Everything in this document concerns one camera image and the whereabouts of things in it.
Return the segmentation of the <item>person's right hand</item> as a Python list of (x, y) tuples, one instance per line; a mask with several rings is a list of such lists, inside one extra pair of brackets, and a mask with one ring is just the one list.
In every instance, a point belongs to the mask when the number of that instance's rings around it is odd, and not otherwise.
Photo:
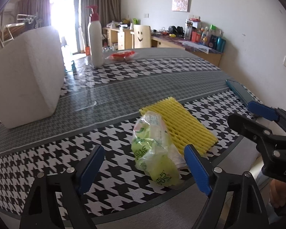
[(286, 203), (286, 183), (273, 179), (270, 182), (270, 203), (274, 208), (283, 207)]

